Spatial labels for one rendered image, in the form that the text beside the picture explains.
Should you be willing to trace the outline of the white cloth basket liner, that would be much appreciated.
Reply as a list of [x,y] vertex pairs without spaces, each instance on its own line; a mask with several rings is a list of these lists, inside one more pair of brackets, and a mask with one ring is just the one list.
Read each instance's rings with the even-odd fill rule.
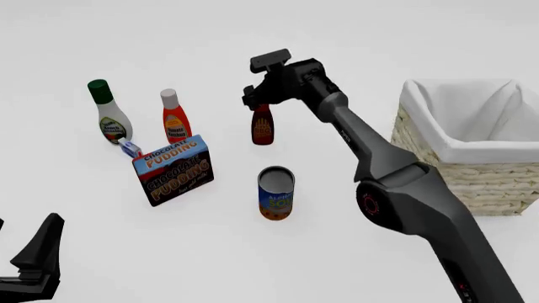
[[400,105],[443,163],[539,163],[539,90],[513,79],[409,79]]

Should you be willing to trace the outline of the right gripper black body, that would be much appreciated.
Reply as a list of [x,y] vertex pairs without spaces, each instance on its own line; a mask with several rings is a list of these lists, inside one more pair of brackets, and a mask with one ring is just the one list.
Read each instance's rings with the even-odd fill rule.
[[276,104],[275,85],[267,79],[264,79],[257,87],[249,85],[243,89],[242,101],[249,110],[256,110],[264,104]]

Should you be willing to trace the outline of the red ketchup bottle white cap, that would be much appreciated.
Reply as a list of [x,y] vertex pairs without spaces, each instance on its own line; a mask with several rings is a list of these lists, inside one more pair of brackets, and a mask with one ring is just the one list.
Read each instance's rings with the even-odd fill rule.
[[179,104],[175,90],[167,88],[160,93],[163,103],[163,128],[168,143],[177,143],[192,136],[189,120]]

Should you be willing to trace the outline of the chocolate pudding box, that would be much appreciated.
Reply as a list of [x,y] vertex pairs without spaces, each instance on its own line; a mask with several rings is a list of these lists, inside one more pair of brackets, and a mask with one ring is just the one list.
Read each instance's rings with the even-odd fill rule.
[[210,151],[199,135],[134,158],[131,163],[153,207],[214,180]]

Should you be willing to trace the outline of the blue soup can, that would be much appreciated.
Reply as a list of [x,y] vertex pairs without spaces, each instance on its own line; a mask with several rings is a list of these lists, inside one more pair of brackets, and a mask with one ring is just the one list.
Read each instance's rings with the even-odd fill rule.
[[295,176],[285,167],[264,168],[258,176],[260,214],[271,221],[280,221],[292,212]]

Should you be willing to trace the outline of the small blue white milk carton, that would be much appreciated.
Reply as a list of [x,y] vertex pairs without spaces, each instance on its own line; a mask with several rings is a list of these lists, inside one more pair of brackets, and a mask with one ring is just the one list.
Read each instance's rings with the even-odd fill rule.
[[128,141],[126,138],[120,138],[118,143],[121,150],[131,158],[138,158],[139,156],[143,155],[141,148],[136,146],[131,141]]

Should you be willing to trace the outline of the woven straw basket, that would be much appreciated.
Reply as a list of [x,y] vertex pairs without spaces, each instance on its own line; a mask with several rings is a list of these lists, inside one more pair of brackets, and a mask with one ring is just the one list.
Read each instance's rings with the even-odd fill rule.
[[539,163],[443,163],[402,105],[391,143],[439,169],[450,191],[479,216],[519,215],[539,199]]

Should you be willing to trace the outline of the white dressing bottle green cap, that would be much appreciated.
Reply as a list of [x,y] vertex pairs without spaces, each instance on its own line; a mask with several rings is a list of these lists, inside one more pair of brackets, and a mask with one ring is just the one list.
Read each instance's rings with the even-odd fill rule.
[[106,80],[92,80],[87,85],[99,113],[99,129],[109,143],[118,146],[119,140],[132,138],[133,129],[125,113],[115,102]]

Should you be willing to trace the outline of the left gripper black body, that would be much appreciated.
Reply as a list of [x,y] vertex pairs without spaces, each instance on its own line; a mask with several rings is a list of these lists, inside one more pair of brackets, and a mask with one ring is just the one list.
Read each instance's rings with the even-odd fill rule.
[[0,277],[0,300],[51,300],[60,284],[58,273],[24,271],[18,277]]

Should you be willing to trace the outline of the dark red bbq sauce bottle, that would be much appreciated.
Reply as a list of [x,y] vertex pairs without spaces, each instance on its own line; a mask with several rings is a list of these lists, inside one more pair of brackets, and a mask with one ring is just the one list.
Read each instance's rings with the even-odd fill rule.
[[268,104],[260,105],[253,112],[251,125],[252,141],[258,146],[267,146],[273,143],[275,127],[273,115]]

